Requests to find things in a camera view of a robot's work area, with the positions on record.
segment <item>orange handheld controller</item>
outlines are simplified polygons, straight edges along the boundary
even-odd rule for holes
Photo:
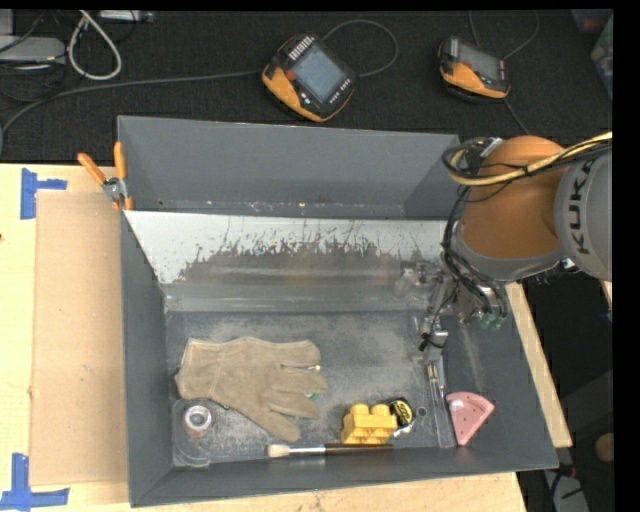
[[[347,104],[356,73],[317,35],[300,34],[278,49],[262,72],[262,82],[288,109],[323,122]]]
[[[438,48],[440,75],[449,92],[472,102],[502,100],[511,89],[504,59],[450,36]]]

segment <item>gray metal bin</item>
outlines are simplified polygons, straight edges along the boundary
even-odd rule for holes
[[[132,505],[557,467],[512,317],[487,331],[444,312],[449,390],[496,409],[468,445],[438,445],[412,331],[424,297],[393,285],[406,260],[438,267],[456,198],[440,156],[457,136],[123,116],[118,138],[135,202],[121,216]],[[412,432],[391,452],[270,459],[277,440],[213,404],[200,459],[186,453],[185,344],[243,335],[319,347],[329,391],[298,444],[337,442],[353,403],[398,395]]]

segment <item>pink sponge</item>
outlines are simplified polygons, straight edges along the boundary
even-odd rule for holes
[[[469,439],[495,409],[489,400],[468,391],[449,393],[447,403],[453,428],[456,431],[456,439],[460,446],[469,442]]]

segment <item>cardboard sheet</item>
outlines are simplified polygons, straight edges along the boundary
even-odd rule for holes
[[[118,214],[38,193],[31,485],[126,480]]]

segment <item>blue tape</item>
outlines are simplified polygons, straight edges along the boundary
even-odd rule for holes
[[[31,492],[29,457],[14,453],[11,457],[11,490],[3,491],[0,510],[29,512],[32,507],[55,507],[67,504],[69,488],[52,492]]]
[[[22,168],[22,193],[20,201],[20,218],[33,219],[36,216],[36,192],[40,189],[66,190],[65,180],[48,179],[38,181],[38,175],[27,168]]]

